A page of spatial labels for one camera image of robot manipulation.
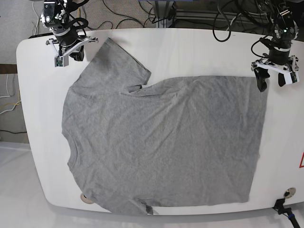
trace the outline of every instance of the floor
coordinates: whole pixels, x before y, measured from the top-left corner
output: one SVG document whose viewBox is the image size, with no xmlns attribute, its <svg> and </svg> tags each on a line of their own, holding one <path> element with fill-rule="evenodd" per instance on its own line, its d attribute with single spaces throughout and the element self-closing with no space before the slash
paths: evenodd
<svg viewBox="0 0 304 228">
<path fill-rule="evenodd" d="M 148 14 L 140 8 L 137 0 L 105 0 L 109 8 L 114 12 L 125 14 L 131 17 L 137 18 L 144 23 Z M 228 0 L 222 0 L 222 4 L 228 2 Z M 149 11 L 151 5 L 145 1 L 141 1 L 142 6 Z M 256 8 L 250 1 L 245 1 L 244 6 L 251 11 L 256 11 Z M 36 12 L 40 15 L 42 11 L 43 1 L 36 1 L 34 3 Z M 194 9 L 194 10 L 217 10 L 217 1 L 215 0 L 197 0 L 194 2 L 177 2 L 177 6 L 180 9 Z M 226 11 L 236 11 L 234 6 L 229 6 Z M 97 28 L 104 21 L 111 21 L 114 28 L 118 23 L 126 17 L 118 16 L 110 12 L 103 4 L 102 0 L 90 0 L 85 5 L 86 18 L 89 21 L 89 26 Z M 80 12 L 81 17 L 85 14 L 83 10 Z M 1 0 L 0 1 L 0 63 L 15 64 L 16 63 L 16 49 L 24 39 L 29 38 L 34 30 L 34 26 L 37 22 L 37 17 L 32 8 L 32 2 L 29 0 Z M 218 23 L 218 26 L 224 26 L 224 22 Z M 122 28 L 140 28 L 141 25 L 132 20 L 127 20 L 119 25 L 119 29 Z M 153 28 L 154 24 L 150 21 L 146 23 L 146 27 Z M 196 23 L 190 23 L 188 21 L 178 21 L 175 24 L 177 28 L 195 28 L 195 29 L 211 29 L 208 25 L 201 25 Z M 253 25 L 247 25 L 245 28 L 249 29 L 254 27 Z M 110 29 L 110 23 L 105 23 L 99 29 Z M 244 27 L 237 23 L 233 27 L 234 31 L 243 31 Z M 38 34 L 49 32 L 48 29 L 42 27 L 41 23 L 38 27 Z M 256 33 L 261 33 L 262 30 L 255 30 Z M 0 108 L 6 103 L 15 103 L 18 101 L 18 75 L 9 75 L 8 89 L 11 97 L 0 98 Z M 0 96 L 6 95 L 6 75 L 0 75 Z M 11 108 L 11 105 L 2 107 L 0 112 L 6 108 Z M 12 132 L 26 131 L 22 104 L 18 105 L 14 111 L 7 112 L 0 115 L 0 130 L 7 130 Z M 11 134 L 7 132 L 0 132 L 0 141 L 5 142 L 17 142 L 28 143 L 27 134 Z"/>
<path fill-rule="evenodd" d="M 28 144 L 0 142 L 0 221 L 5 228 L 291 228 L 273 209 L 196 216 L 122 216 L 51 205 Z M 304 226 L 304 204 L 291 206 Z"/>
</svg>

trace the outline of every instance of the gray fabric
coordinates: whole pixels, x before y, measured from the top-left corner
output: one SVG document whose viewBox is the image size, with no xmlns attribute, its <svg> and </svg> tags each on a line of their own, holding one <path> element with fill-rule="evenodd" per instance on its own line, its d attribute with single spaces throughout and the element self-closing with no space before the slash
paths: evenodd
<svg viewBox="0 0 304 228">
<path fill-rule="evenodd" d="M 150 74 L 108 39 L 70 87 L 62 132 L 82 192 L 130 215 L 151 206 L 247 202 L 268 90 L 233 76 L 141 88 Z"/>
</svg>

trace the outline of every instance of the white tabletop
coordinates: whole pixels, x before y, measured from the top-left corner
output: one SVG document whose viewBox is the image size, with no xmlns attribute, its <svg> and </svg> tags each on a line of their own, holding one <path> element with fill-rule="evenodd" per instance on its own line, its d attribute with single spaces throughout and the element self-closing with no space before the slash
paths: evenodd
<svg viewBox="0 0 304 228">
<path fill-rule="evenodd" d="M 218 32 L 219 37 L 226 32 Z M 48 37 L 22 41 L 17 49 L 19 86 L 25 123 L 39 179 L 47 200 L 56 206 L 106 211 L 81 201 L 81 191 L 69 171 L 70 148 L 61 134 L 64 100 L 103 42 L 111 37 L 152 72 L 148 86 L 179 76 L 254 76 L 251 45 L 261 36 L 233 32 L 229 41 L 218 43 L 210 30 L 118 29 L 88 32 L 99 43 L 85 46 L 85 59 L 70 59 L 67 67 L 54 67 Z M 262 54 L 266 47 L 256 45 Z M 294 41 L 292 55 L 299 57 L 299 75 L 304 70 L 304 43 Z M 209 214 L 274 206 L 290 187 L 296 194 L 287 204 L 304 201 L 304 83 L 279 87 L 270 73 L 267 110 L 249 202 L 198 207 L 154 207 L 155 214 Z"/>
<path fill-rule="evenodd" d="M 123 216 L 60 208 L 44 197 L 29 145 L 0 142 L 2 228 L 291 228 L 273 209 L 200 216 Z M 302 227 L 304 204 L 292 206 Z"/>
</svg>

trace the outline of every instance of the warning label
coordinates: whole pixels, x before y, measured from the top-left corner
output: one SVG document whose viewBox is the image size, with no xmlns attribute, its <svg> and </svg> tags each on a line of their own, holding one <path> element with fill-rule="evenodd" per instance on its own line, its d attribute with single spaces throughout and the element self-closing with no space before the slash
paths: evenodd
<svg viewBox="0 0 304 228">
<path fill-rule="evenodd" d="M 304 153 L 302 155 L 301 163 L 300 163 L 300 168 L 304 167 Z"/>
</svg>

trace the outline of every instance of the t-shirt sleeve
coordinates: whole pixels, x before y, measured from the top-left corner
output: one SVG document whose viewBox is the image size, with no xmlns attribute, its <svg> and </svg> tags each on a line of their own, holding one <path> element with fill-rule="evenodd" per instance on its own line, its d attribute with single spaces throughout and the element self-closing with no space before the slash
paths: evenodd
<svg viewBox="0 0 304 228">
<path fill-rule="evenodd" d="M 145 85 L 150 75 L 140 62 L 108 38 L 72 87 L 84 93 L 88 88 L 93 89 L 90 93 L 132 92 Z"/>
</svg>

